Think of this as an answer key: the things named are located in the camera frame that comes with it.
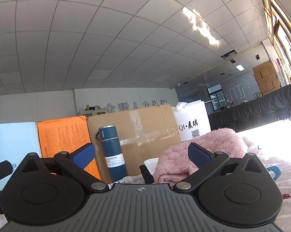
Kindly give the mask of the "light blue printed box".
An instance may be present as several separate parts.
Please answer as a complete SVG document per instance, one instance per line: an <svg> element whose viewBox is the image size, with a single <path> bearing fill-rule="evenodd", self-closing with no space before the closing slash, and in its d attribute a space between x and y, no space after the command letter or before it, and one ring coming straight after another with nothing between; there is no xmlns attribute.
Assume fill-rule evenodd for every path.
<svg viewBox="0 0 291 232"><path fill-rule="evenodd" d="M0 124L0 162L7 160L16 170L31 152L41 156L36 123Z"/></svg>

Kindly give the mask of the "orange printed box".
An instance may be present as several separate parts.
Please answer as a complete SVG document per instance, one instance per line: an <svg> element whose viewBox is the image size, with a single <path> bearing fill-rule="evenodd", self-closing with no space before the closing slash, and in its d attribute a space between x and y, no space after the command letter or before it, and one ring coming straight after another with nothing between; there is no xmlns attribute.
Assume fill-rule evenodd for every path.
<svg viewBox="0 0 291 232"><path fill-rule="evenodd" d="M91 143L86 117L75 116L37 123L41 155L53 157L61 151L69 153Z"/></svg>

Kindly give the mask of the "blue thermos bottle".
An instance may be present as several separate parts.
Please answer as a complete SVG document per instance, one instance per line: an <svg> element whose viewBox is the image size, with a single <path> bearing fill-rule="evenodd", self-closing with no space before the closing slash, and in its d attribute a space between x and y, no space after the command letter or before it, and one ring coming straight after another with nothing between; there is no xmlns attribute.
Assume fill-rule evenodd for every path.
<svg viewBox="0 0 291 232"><path fill-rule="evenodd" d="M117 182L128 176L122 148L115 125L99 128L96 139L101 142L106 166L112 182Z"/></svg>

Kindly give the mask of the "stacked cardboard boxes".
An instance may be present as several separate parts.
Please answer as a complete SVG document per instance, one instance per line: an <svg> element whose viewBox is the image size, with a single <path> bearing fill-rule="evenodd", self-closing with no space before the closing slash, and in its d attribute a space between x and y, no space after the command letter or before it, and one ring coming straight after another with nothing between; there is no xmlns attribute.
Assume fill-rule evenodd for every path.
<svg viewBox="0 0 291 232"><path fill-rule="evenodd" d="M270 61L264 62L252 68L254 78L258 84L259 91L262 95L267 95L280 89L281 85L277 78L277 73Z"/></svg>

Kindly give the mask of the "black leather sofa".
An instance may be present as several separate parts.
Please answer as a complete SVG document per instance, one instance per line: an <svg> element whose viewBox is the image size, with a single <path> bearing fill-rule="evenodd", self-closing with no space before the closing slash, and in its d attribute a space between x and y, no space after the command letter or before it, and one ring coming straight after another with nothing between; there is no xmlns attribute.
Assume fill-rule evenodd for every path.
<svg viewBox="0 0 291 232"><path fill-rule="evenodd" d="M291 122L291 84L267 95L208 115L212 131L246 131L280 120Z"/></svg>

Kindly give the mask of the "large brown cardboard box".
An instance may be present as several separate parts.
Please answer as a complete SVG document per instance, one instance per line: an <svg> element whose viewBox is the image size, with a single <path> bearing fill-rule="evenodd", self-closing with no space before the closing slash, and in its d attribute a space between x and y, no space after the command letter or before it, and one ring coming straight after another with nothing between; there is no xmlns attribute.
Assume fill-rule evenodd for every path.
<svg viewBox="0 0 291 232"><path fill-rule="evenodd" d="M167 148L181 143L179 129L169 104L108 113L87 118L90 138L95 146L95 160L101 180L111 183L101 141L100 127L114 125L122 148L128 176L141 174L140 165L158 158Z"/></svg>

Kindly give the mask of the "pink knitted sweater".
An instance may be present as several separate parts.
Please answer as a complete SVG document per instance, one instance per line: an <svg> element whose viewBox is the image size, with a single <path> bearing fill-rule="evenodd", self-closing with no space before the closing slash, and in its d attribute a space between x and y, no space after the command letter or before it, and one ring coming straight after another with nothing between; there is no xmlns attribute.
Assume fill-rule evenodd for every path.
<svg viewBox="0 0 291 232"><path fill-rule="evenodd" d="M154 183L175 185L184 178L196 172L199 167L188 158L188 146L195 142L211 153L222 151L231 158L242 158L248 147L242 137L230 128L211 131L203 136L185 141L164 150L154 172Z"/></svg>

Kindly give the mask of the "beige glass door cabinet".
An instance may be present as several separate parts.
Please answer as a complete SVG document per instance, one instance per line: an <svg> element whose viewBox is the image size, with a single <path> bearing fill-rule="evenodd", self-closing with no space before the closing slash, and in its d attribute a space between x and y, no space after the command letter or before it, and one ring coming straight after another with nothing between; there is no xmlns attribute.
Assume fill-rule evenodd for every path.
<svg viewBox="0 0 291 232"><path fill-rule="evenodd" d="M80 111L78 113L78 116L91 117L91 116L97 116L97 115L102 115L106 113L107 111L105 109L84 110L84 111Z"/></svg>

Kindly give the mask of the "white folded garment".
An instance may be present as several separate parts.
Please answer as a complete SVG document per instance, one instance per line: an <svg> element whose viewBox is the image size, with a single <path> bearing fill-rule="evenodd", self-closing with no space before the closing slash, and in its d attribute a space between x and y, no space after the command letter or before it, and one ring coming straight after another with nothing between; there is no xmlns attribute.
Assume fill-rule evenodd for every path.
<svg viewBox="0 0 291 232"><path fill-rule="evenodd" d="M144 161L144 165L146 166L147 170L150 172L152 176L154 175L158 161L159 161L158 158L151 158Z"/></svg>

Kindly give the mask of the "white shopping bag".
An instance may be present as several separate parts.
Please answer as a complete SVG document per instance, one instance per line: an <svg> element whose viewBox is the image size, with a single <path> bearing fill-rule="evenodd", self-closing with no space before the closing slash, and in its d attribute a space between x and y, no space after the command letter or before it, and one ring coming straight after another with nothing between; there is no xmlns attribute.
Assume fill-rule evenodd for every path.
<svg viewBox="0 0 291 232"><path fill-rule="evenodd" d="M205 103L179 102L172 111L179 129L181 142L189 141L211 132Z"/></svg>

